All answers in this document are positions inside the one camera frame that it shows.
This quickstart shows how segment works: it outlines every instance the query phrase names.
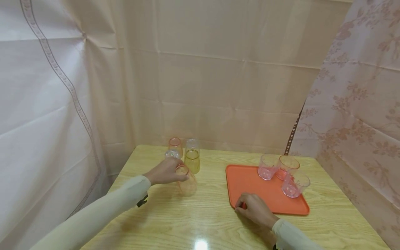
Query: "left hand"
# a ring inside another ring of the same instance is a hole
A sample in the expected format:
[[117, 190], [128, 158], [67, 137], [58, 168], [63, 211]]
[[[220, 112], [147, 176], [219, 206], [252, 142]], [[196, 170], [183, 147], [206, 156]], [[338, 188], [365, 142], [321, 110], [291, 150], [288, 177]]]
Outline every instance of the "left hand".
[[171, 182], [184, 182], [189, 177], [187, 175], [178, 175], [175, 170], [179, 165], [184, 165], [183, 161], [174, 157], [167, 157], [157, 166], [152, 168], [143, 176], [149, 179], [151, 185], [168, 184]]

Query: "clear plastic cup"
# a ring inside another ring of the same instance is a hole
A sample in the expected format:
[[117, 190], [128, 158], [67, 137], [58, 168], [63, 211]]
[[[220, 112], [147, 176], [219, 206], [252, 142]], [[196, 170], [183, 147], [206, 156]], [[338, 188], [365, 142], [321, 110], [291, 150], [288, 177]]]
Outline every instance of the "clear plastic cup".
[[183, 156], [183, 151], [182, 151], [182, 142], [180, 141], [179, 138], [173, 137], [169, 140], [168, 142], [168, 149], [176, 149], [179, 152], [180, 157]]
[[176, 167], [176, 173], [179, 175], [187, 175], [188, 180], [184, 182], [177, 182], [180, 193], [183, 195], [192, 195], [197, 190], [197, 180], [194, 174], [185, 165], [179, 165]]
[[300, 170], [288, 170], [282, 184], [282, 192], [290, 198], [297, 198], [310, 184], [308, 176]]
[[182, 158], [182, 155], [179, 154], [177, 149], [170, 149], [167, 152], [165, 152], [165, 158], [167, 157], [175, 157], [176, 159]]
[[289, 155], [282, 155], [278, 160], [279, 170], [276, 172], [276, 177], [281, 180], [285, 179], [286, 172], [293, 169], [298, 169], [300, 163], [293, 157]]
[[188, 166], [193, 174], [197, 174], [200, 171], [200, 156], [197, 150], [190, 149], [186, 151], [185, 165]]
[[263, 154], [258, 165], [258, 176], [264, 180], [271, 180], [274, 174], [279, 170], [279, 156], [274, 154]]
[[188, 151], [190, 149], [199, 151], [200, 147], [199, 147], [199, 143], [198, 143], [197, 139], [190, 138], [186, 141], [186, 151]]

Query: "hand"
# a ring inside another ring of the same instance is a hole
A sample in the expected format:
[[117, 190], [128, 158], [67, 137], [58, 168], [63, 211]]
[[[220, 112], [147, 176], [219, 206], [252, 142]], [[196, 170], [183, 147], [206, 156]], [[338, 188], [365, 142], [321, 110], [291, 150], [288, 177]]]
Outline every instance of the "hand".
[[[241, 208], [243, 203], [247, 205], [247, 209]], [[274, 224], [279, 220], [256, 194], [243, 193], [236, 202], [235, 207], [235, 212], [269, 230], [272, 230]]]
[[167, 157], [157, 166], [152, 168], [143, 176], [149, 179], [151, 185], [167, 184], [171, 182], [184, 182], [189, 177], [187, 175], [178, 175], [175, 170], [179, 165], [183, 165], [183, 161], [174, 157]]

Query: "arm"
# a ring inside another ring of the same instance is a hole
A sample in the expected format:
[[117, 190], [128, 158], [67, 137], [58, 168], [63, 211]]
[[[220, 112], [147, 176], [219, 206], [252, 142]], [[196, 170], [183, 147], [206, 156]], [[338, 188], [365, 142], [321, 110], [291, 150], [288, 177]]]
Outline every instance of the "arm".
[[36, 243], [31, 250], [80, 249], [111, 220], [143, 199], [150, 186], [185, 181], [187, 176], [177, 175], [175, 172], [180, 164], [183, 164], [181, 160], [166, 158], [143, 176], [130, 179], [121, 188], [73, 215]]
[[[243, 203], [247, 205], [247, 209], [241, 208]], [[242, 194], [236, 203], [235, 211], [251, 219], [262, 228], [272, 231], [276, 237], [276, 247], [280, 250], [323, 249], [318, 244], [312, 242], [297, 227], [284, 219], [276, 217], [265, 202], [256, 194]]]
[[276, 235], [276, 247], [282, 250], [322, 250], [318, 244], [310, 240], [300, 229], [284, 219], [279, 219], [272, 227]]

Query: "pink floral pattern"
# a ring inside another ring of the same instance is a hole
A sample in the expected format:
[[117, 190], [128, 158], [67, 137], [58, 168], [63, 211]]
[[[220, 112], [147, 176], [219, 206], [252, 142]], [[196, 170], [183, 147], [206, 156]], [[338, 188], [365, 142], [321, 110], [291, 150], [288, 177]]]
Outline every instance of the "pink floral pattern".
[[392, 249], [400, 249], [399, 55], [400, 2], [355, 1], [289, 153], [315, 157]]

